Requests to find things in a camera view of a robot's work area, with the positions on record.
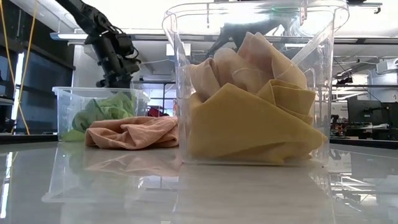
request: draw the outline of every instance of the yellow fabric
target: yellow fabric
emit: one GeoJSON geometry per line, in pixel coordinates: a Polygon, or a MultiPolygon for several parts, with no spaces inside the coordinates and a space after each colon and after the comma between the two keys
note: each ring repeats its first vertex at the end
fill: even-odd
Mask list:
{"type": "MultiPolygon", "coordinates": [[[[271,80],[259,93],[273,92],[280,86],[288,84],[271,80]]],[[[300,101],[313,101],[311,91],[286,89],[293,91],[300,101]]],[[[221,87],[204,103],[194,93],[190,98],[192,124],[188,153],[196,159],[272,164],[306,158],[326,142],[327,137],[287,112],[296,111],[302,105],[292,102],[282,109],[277,106],[279,100],[269,95],[256,96],[231,84],[221,87]]]]}

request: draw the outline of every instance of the clear plastic bin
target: clear plastic bin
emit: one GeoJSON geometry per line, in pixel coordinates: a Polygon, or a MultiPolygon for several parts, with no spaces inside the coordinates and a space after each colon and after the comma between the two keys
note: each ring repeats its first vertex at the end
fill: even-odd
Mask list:
{"type": "Polygon", "coordinates": [[[150,98],[141,90],[53,87],[58,102],[58,140],[83,141],[94,121],[146,116],[150,98]]]}
{"type": "Polygon", "coordinates": [[[282,165],[311,157],[326,163],[333,37],[348,17],[345,0],[169,9],[163,28],[175,51],[184,162],[282,165]],[[184,50],[184,44],[190,49],[184,50]],[[260,90],[252,88],[259,83],[260,90]],[[273,97],[265,100],[270,93],[273,97]],[[289,103],[294,107],[284,108],[289,103]]]}

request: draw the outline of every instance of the ceiling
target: ceiling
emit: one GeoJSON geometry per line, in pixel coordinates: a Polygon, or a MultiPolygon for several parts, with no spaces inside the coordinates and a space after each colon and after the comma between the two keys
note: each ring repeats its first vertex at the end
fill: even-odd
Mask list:
{"type": "MultiPolygon", "coordinates": [[[[35,0],[11,0],[23,10],[33,14],[35,0]]],[[[60,33],[73,33],[78,28],[75,21],[55,0],[38,0],[37,18],[60,33]]],[[[213,2],[213,0],[84,0],[87,4],[97,7],[107,15],[108,19],[116,26],[127,29],[140,29],[141,32],[163,33],[162,20],[164,13],[172,6],[187,2],[213,2]]],[[[375,14],[375,7],[350,7],[350,19],[336,31],[335,37],[397,37],[398,1],[396,0],[368,0],[367,2],[382,2],[381,12],[375,14]]],[[[164,40],[143,41],[135,40],[134,45],[139,49],[144,62],[165,60],[166,44],[164,40]]],[[[209,48],[206,43],[193,43],[192,51],[202,51],[209,48]]],[[[352,62],[356,58],[372,61],[372,57],[398,57],[398,45],[348,45],[336,44],[335,56],[339,62],[352,62]]],[[[358,63],[344,64],[344,69],[358,66],[358,63]]],[[[170,74],[174,65],[172,62],[162,61],[147,64],[149,71],[155,75],[170,74]]],[[[343,69],[336,65],[333,73],[337,74],[343,69]]]]}

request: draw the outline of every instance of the yellow cloth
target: yellow cloth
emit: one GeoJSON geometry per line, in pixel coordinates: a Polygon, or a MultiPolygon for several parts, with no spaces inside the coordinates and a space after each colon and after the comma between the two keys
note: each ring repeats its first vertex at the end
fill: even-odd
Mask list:
{"type": "Polygon", "coordinates": [[[312,127],[305,75],[260,33],[247,33],[238,53],[219,49],[184,69],[196,93],[180,134],[193,159],[284,164],[327,141],[312,127]]]}

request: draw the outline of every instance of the plastic container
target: plastic container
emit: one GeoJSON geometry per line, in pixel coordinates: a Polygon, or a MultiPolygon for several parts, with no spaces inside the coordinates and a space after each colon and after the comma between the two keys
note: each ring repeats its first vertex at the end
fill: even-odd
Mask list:
{"type": "Polygon", "coordinates": [[[94,121],[146,116],[150,98],[141,90],[53,87],[58,102],[58,140],[83,141],[94,121]]]}

